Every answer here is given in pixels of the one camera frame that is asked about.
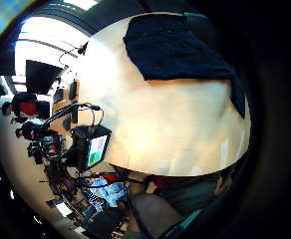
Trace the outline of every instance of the camera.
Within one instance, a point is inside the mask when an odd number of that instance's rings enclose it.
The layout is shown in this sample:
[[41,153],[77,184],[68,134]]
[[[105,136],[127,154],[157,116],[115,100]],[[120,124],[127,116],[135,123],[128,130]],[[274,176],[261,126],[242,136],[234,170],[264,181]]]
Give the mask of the camera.
[[40,145],[38,141],[32,141],[31,143],[29,143],[27,147],[28,156],[29,157],[34,156],[36,164],[43,163],[43,156],[42,156],[39,146]]

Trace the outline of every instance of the table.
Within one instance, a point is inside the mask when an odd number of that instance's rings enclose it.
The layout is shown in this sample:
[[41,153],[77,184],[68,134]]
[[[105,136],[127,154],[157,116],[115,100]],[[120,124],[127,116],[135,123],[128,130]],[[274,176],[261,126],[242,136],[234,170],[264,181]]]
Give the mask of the table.
[[[72,100],[69,100],[69,90],[70,90],[70,84],[69,83],[63,83],[63,86],[64,86],[64,93],[63,93],[63,98],[58,102],[58,103],[54,103],[52,105],[52,115],[60,108],[62,107],[65,107],[73,102],[76,102],[78,100],[78,94],[79,94],[79,86],[80,86],[80,83],[78,80],[75,80],[75,82],[77,83],[77,91],[76,91],[76,96],[74,99]],[[66,118],[66,117],[69,117],[70,114],[68,115],[65,115],[61,118],[58,118],[56,120],[53,120],[51,123],[50,123],[50,129],[54,130],[54,131],[57,131],[61,134],[64,134],[64,135],[67,135],[67,136],[71,136],[70,132],[69,131],[66,131],[64,128],[63,128],[63,120]],[[76,123],[72,123],[71,122],[71,127],[74,127],[76,126],[77,124]]]
[[[132,18],[92,36],[75,66],[79,102],[104,109],[102,124],[113,131],[105,161],[167,176],[202,175],[234,163],[249,144],[248,102],[242,119],[228,81],[145,81],[123,42]],[[91,123],[87,114],[79,113],[79,123]]]

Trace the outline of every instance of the wire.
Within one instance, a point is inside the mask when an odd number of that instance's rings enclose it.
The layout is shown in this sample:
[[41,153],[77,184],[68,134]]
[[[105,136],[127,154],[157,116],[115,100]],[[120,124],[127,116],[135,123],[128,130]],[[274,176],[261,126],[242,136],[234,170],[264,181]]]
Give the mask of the wire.
[[102,117],[100,118],[99,122],[97,125],[100,125],[100,123],[102,122],[103,118],[104,118],[104,110],[100,109],[102,111]]
[[74,47],[72,50],[67,51],[67,52],[64,52],[64,53],[59,57],[58,62],[59,62],[60,64],[64,65],[64,66],[67,66],[67,64],[62,63],[60,60],[61,60],[61,58],[62,58],[63,56],[65,56],[66,54],[71,53],[71,52],[74,51],[75,49],[79,49],[79,48]]

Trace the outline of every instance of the black cloth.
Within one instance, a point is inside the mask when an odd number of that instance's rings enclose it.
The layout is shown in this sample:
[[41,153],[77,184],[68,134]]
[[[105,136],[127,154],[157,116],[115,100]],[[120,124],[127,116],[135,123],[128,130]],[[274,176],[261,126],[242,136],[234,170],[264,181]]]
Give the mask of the black cloth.
[[229,80],[231,100],[245,116],[244,93],[234,69],[192,34],[185,17],[135,17],[124,42],[128,56],[145,80]]
[[16,94],[12,100],[12,111],[16,116],[14,118],[16,122],[23,123],[27,120],[27,118],[22,118],[20,116],[20,104],[28,102],[33,102],[34,104],[36,104],[36,108],[39,113],[39,119],[45,120],[50,116],[50,104],[48,102],[37,101],[37,96],[35,94],[23,92]]
[[33,123],[31,121],[27,121],[23,123],[21,129],[23,131],[23,136],[28,140],[38,140],[41,137],[40,133],[41,125],[37,123]]
[[41,126],[41,124],[31,121],[23,123],[21,127],[23,131],[23,136],[28,140],[40,140],[44,136],[49,136],[56,133],[51,129],[41,128]]

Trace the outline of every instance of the electronic device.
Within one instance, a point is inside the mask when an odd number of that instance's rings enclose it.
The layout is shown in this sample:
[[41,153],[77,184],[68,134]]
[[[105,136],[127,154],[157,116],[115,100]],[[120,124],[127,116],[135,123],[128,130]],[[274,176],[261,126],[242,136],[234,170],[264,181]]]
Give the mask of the electronic device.
[[75,159],[80,172],[86,171],[102,162],[105,158],[112,132],[103,125],[81,125],[71,130]]

